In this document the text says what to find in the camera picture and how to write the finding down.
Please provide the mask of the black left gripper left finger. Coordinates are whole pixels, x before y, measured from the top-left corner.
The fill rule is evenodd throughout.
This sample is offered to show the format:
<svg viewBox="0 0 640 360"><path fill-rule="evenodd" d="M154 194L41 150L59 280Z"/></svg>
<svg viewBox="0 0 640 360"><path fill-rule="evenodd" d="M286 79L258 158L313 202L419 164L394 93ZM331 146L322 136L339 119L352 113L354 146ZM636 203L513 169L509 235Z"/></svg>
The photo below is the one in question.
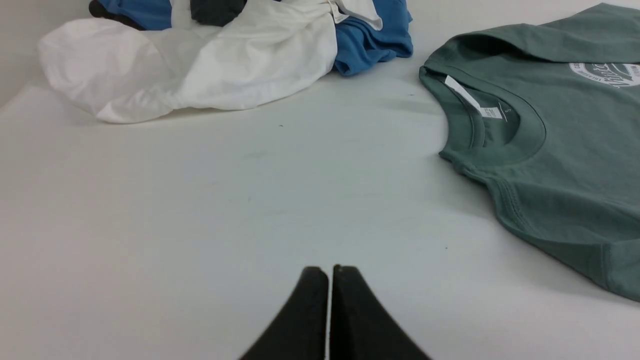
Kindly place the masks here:
<svg viewBox="0 0 640 360"><path fill-rule="evenodd" d="M307 266L291 295L243 360L324 360L329 278Z"/></svg>

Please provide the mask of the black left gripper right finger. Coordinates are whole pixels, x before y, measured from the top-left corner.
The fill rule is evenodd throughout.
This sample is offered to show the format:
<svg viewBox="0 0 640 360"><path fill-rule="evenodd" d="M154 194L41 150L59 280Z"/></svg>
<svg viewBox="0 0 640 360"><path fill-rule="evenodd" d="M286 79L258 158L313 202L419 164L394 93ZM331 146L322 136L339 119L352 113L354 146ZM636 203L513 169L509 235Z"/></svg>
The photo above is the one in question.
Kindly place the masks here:
<svg viewBox="0 0 640 360"><path fill-rule="evenodd" d="M429 360L386 311L355 266L333 267L332 360Z"/></svg>

